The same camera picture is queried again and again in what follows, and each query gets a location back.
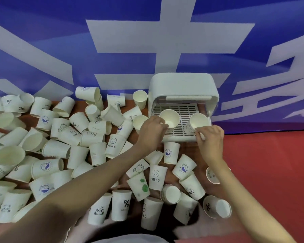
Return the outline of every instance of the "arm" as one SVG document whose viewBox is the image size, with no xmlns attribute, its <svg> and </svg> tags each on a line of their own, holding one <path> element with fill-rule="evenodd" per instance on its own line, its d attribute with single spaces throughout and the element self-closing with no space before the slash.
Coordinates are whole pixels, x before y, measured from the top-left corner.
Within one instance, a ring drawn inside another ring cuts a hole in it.
<svg viewBox="0 0 304 243">
<path fill-rule="evenodd" d="M 196 129 L 196 138 L 203 159 L 216 174 L 231 205 L 250 234 L 257 242 L 296 242 L 277 220 L 235 178 L 223 160 L 224 131 L 219 126 Z"/>
<path fill-rule="evenodd" d="M 77 219 L 130 167 L 157 148 L 168 127 L 163 123 L 160 117 L 146 120 L 133 147 L 49 194 L 4 235 L 0 235 L 0 243 L 59 242 Z"/>
</svg>

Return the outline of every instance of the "person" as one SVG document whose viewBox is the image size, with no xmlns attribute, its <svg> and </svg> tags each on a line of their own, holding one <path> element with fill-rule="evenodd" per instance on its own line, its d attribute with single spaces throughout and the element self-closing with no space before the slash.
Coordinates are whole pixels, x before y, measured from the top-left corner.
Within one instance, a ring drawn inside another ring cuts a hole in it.
<svg viewBox="0 0 304 243">
<path fill-rule="evenodd" d="M 137 161 L 161 143 L 168 125 L 160 117 L 145 121 L 138 141 L 128 151 L 71 180 L 39 202 L 21 220 L 0 235 L 0 243 L 58 243 L 65 232 L 85 214 Z M 214 171 L 241 223 L 256 242 L 295 242 L 235 178 L 223 160 L 224 131 L 216 125 L 196 129 L 204 161 Z M 157 236 L 126 235 L 100 242 L 167 242 Z"/>
</svg>

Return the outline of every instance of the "hand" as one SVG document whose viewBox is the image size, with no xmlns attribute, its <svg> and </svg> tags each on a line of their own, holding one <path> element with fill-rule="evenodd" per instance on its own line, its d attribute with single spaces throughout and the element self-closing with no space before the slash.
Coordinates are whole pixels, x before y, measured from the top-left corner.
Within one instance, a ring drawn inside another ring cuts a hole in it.
<svg viewBox="0 0 304 243">
<path fill-rule="evenodd" d="M 217 163 L 223 161 L 223 138 L 224 130 L 217 125 L 196 128 L 196 139 L 199 150 L 211 169 L 214 169 Z"/>
<path fill-rule="evenodd" d="M 145 156 L 157 149 L 168 127 L 164 119 L 157 116 L 152 116 L 143 123 L 136 145 Z"/>
</svg>

